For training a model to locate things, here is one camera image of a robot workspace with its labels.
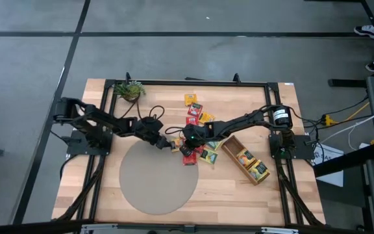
wooden table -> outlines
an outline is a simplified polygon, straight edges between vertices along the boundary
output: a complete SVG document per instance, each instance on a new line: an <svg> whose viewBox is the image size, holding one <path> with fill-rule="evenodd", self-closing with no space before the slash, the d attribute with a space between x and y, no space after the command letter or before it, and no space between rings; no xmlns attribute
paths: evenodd
<svg viewBox="0 0 374 234"><path fill-rule="evenodd" d="M104 79L88 79L82 100L99 107L104 83ZM145 89L146 96L139 100L141 115L147 116L155 105L165 107L165 115L160 119L164 124L162 133L170 126L185 126L188 108L184 106L184 94L197 94L199 103L204 106L203 111L214 114L217 120L225 121L266 104L264 89L256 87L147 85ZM283 104L293 107L297 114L300 114L293 84L279 83L279 90ZM109 109L111 96L112 94L109 94L105 110ZM114 113L116 117L121 116L130 106L123 99L118 99L117 102ZM136 108L127 116L137 116ZM294 133L304 134L302 121L295 116L292 116L292 120ZM251 127L234 135L257 159L265 163L271 175L261 184L253 186L223 150L218 149L219 156L214 168L206 162L198 162L199 180L188 202L180 209L165 215L142 213L125 199L119 185L119 167L128 149L139 139L134 136L114 136L110 155L106 158L95 220L150 224L283 225L278 177L275 162L269 152L269 130L264 127ZM88 156L81 155L65 167L53 218L62 215L81 191L87 162ZM303 160L294 160L293 167L299 195L316 218L324 223L312 168ZM88 217L91 200L92 195L89 194L84 211L85 218ZM296 223L290 195L288 204L292 222Z"/></svg>

gray circle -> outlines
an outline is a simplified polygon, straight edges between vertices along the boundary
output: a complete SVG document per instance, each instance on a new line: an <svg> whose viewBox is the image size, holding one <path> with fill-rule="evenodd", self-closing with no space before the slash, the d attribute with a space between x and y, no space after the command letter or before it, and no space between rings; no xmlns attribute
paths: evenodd
<svg viewBox="0 0 374 234"><path fill-rule="evenodd" d="M135 143L122 160L119 182L125 199L137 210L164 215L182 207L199 179L197 165L184 166L182 154Z"/></svg>

green plant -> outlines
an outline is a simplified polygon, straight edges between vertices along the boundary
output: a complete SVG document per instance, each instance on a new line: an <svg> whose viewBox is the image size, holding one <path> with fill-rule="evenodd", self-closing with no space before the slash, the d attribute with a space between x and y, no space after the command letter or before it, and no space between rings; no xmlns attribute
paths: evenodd
<svg viewBox="0 0 374 234"><path fill-rule="evenodd" d="M121 95L125 99L133 99L141 93L145 95L145 88L141 82L131 81L129 84L121 83L115 86L115 93Z"/></svg>

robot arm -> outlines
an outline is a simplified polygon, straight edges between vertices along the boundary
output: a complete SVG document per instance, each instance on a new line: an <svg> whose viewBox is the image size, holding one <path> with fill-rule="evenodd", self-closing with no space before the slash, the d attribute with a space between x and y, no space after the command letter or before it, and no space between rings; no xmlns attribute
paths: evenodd
<svg viewBox="0 0 374 234"><path fill-rule="evenodd" d="M268 111L273 111L275 124L265 121L264 114ZM290 108L284 105L269 105L227 122L208 122L202 127L188 124L182 130L186 141L180 150L184 155L190 155L195 148L207 142L223 140L234 132L253 126L263 126L270 130L280 131L286 147L293 147L293 133L290 130L292 128Z"/></svg>
<svg viewBox="0 0 374 234"><path fill-rule="evenodd" d="M78 113L77 106L83 111L83 115ZM166 138L160 135L159 131L163 125L154 117L148 116L140 120L137 117L115 118L99 110L95 105L83 103L79 99L61 98L56 105L53 119L59 124L70 124L83 133L91 147L104 144L105 130L93 126L88 120L107 127L119 137L135 136L160 149L171 146Z"/></svg>

wooden box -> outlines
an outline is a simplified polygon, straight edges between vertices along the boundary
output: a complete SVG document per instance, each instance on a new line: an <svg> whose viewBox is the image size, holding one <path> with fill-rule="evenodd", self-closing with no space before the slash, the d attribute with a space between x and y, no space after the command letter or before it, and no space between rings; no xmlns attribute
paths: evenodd
<svg viewBox="0 0 374 234"><path fill-rule="evenodd" d="M253 185L259 184L269 175L269 171L266 170L267 174L264 177L257 180L251 175L251 173L247 170L247 168L240 163L240 161L236 158L236 156L246 147L242 143L240 143L240 141L235 136L232 136L229 139L227 139L223 143L223 145L221 145L221 148L233 160L233 162L238 166L238 168L243 172L243 174L245 174L245 176L250 180L250 182Z"/></svg>

